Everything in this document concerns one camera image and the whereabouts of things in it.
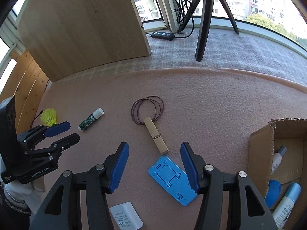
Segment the white gloved left hand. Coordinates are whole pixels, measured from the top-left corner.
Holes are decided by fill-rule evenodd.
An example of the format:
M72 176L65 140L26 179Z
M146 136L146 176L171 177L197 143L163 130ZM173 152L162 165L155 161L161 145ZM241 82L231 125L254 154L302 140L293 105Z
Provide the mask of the white gloved left hand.
M1 182L3 189L3 203L10 213L22 216L36 215L45 193L44 178L40 177L27 184L15 180L8 184Z

